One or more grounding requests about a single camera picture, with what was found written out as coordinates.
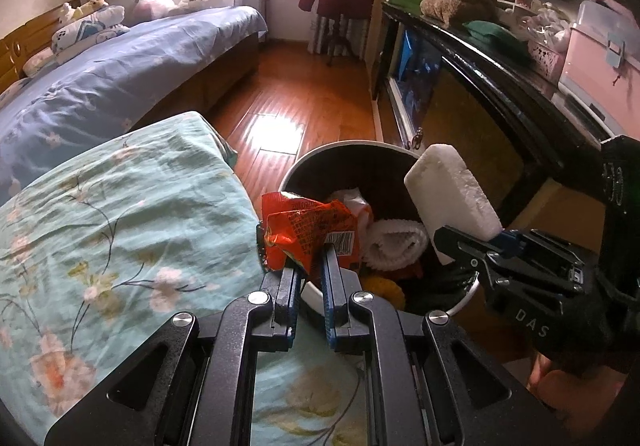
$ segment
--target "sunlight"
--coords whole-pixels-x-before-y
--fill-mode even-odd
[[[257,116],[251,130],[253,144],[268,152],[298,152],[302,141],[303,127],[283,116]]]

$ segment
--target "blue bedsheet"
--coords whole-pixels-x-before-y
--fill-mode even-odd
[[[44,70],[0,110],[0,205],[55,168],[126,133],[159,100],[247,35],[251,7],[142,23]]]
[[[234,152],[194,112],[89,150],[0,207],[0,399],[41,445],[168,318],[260,287]],[[363,377],[303,320],[258,359],[255,446],[366,446]]]

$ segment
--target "blue gripper pad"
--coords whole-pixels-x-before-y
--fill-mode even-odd
[[[326,340],[329,348],[335,350],[335,317],[334,317],[334,293],[331,288],[330,270],[328,267],[322,267],[321,284],[322,284],[322,302],[324,304],[324,330],[326,332]]]
[[[519,234],[520,233],[515,230],[505,230],[489,240],[489,244],[499,248],[501,250],[500,254],[520,256],[524,248],[524,243],[518,238]]]
[[[291,290],[292,296],[289,298],[289,309],[287,311],[289,314],[289,326],[291,328],[287,334],[287,343],[289,344],[289,348],[293,346],[293,340],[296,337],[298,312],[300,311],[300,284],[302,282],[302,275],[297,268],[293,270],[293,274],[293,287]]]

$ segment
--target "floral bedsheet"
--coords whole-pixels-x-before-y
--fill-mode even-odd
[[[256,289],[235,152],[188,112],[110,140],[0,207],[0,399],[37,444],[171,314]],[[366,444],[356,366],[299,322],[258,361],[252,444]]]

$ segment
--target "white towel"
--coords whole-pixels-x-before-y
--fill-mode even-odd
[[[410,266],[424,253],[429,242],[427,230],[414,220],[379,220],[367,229],[362,260],[380,271]]]
[[[89,16],[58,29],[51,38],[51,50],[58,54],[73,44],[98,34],[100,31],[121,24],[123,20],[124,7],[103,7]]]
[[[124,25],[108,27],[107,29],[89,36],[89,38],[85,38],[78,43],[73,44],[71,47],[60,51],[56,54],[56,63],[58,65],[62,65],[94,45],[98,45],[99,43],[110,40],[111,38],[116,38],[116,36],[120,36],[126,32],[129,32],[129,27],[125,27]]]
[[[451,226],[480,240],[491,240],[502,225],[478,181],[453,146],[432,144],[404,178],[431,241],[436,230]],[[443,265],[453,260],[437,251]]]

